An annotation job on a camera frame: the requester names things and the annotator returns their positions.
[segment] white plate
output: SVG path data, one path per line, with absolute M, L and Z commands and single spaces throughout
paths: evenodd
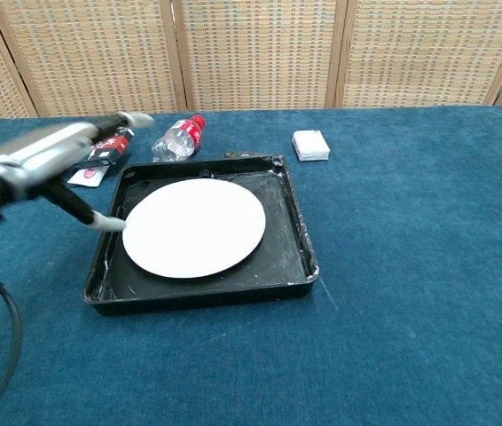
M 138 266 L 169 278 L 224 271 L 255 249 L 263 205 L 242 186 L 191 179 L 163 186 L 129 213 L 123 245 Z

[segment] bottle label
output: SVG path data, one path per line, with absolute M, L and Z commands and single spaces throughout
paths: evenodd
M 182 120 L 179 124 L 175 124 L 172 127 L 184 130 L 190 135 L 190 138 L 194 141 L 194 151 L 200 147 L 201 130 L 192 120 Z

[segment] red bottle cap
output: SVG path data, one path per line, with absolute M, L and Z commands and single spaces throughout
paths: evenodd
M 193 122 L 198 124 L 198 127 L 200 127 L 200 129 L 203 129 L 204 127 L 206 127 L 206 120 L 201 115 L 195 115 L 190 120 L 192 120 Z

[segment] beige wall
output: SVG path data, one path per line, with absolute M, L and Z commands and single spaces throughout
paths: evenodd
M 499 0 L 0 0 L 0 117 L 496 100 Z

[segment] tray rim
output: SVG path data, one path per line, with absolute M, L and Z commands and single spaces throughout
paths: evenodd
M 310 253 L 311 256 L 311 267 L 313 268 L 312 274 L 307 275 L 306 280 L 288 285 L 289 287 L 294 287 L 294 286 L 311 286 L 314 281 L 318 279 L 320 276 L 320 267 L 318 264 L 318 260 L 316 258 L 316 254 L 314 252 L 314 248 L 312 247 L 312 243 L 310 241 L 310 235 L 308 234 L 308 229 L 307 226 L 303 220 L 303 215 L 302 215 L 302 210 L 300 207 L 300 204 L 298 202 L 298 198 L 296 197 L 296 191 L 294 190 L 294 185 L 293 182 L 290 178 L 290 173 L 287 167 L 286 159 L 284 155 L 278 155 L 278 154 L 268 154 L 268 155 L 257 155 L 257 156 L 246 156 L 246 157 L 239 157 L 239 158 L 222 158 L 222 159 L 207 159 L 207 160 L 194 160 L 194 161 L 189 161 L 189 162 L 182 162 L 182 163 L 175 163 L 175 165 L 179 167 L 190 167 L 193 164 L 210 164 L 211 162 L 245 162 L 245 161 L 250 161 L 250 160 L 256 160 L 256 159 L 264 159 L 264 160 L 269 160 L 270 162 L 274 162 L 275 160 L 279 161 L 280 166 L 282 167 L 282 171 L 285 174 L 286 181 L 288 183 L 288 189 L 290 191 L 290 195 L 292 197 L 292 201 L 294 204 L 294 208 L 296 209 L 296 214 L 299 217 L 302 226 L 304 227 L 303 231 L 303 236 L 301 237 L 302 243 L 304 244 L 304 248 Z M 159 163 L 153 163 L 153 162 L 142 162 L 142 163 L 137 163 L 137 164 L 130 164 L 123 168 L 120 172 L 119 175 L 117 176 L 116 184 L 115 184 L 115 189 L 114 189 L 114 194 L 111 199 L 111 204 L 109 211 L 110 213 L 116 214 L 117 210 L 120 206 L 116 206 L 115 203 L 117 202 L 118 196 L 121 194 L 121 189 L 123 188 L 122 186 L 122 181 L 125 178 L 125 175 L 131 172 L 131 169 L 135 168 L 141 168 L 141 167 L 159 167 L 161 164 Z M 98 259 L 98 256 L 100 256 L 102 248 L 104 246 L 104 242 L 107 241 L 107 244 L 110 244 L 111 241 L 109 239 L 112 238 L 112 235 L 114 233 L 101 233 L 99 235 L 98 239 L 98 245 L 96 247 L 95 253 L 93 258 L 91 259 L 90 263 L 90 270 L 88 271 L 87 278 L 85 279 L 83 289 L 82 289 L 82 300 L 93 307 L 98 307 L 98 306 L 108 306 L 110 304 L 131 304 L 131 303 L 149 303 L 151 301 L 174 301 L 177 299 L 183 299 L 185 297 L 196 297 L 196 296 L 165 296 L 165 297 L 152 297 L 152 298 L 135 298 L 131 297 L 128 299 L 110 299 L 110 300 L 94 300 L 88 296 L 88 289 L 90 287 L 90 282 L 93 279 L 93 275 L 96 272 L 96 259 Z M 274 288 L 281 288 L 281 284 L 274 284 L 274 285 L 269 285 L 269 286 L 262 286 L 262 289 L 274 289 Z M 243 292 L 252 292 L 254 291 L 253 288 L 238 288 L 231 290 L 230 293 L 243 293 Z M 217 291 L 210 291 L 209 293 L 206 293 L 206 296 L 208 295 L 213 295 L 213 294 L 222 294 L 223 291 L 217 290 Z

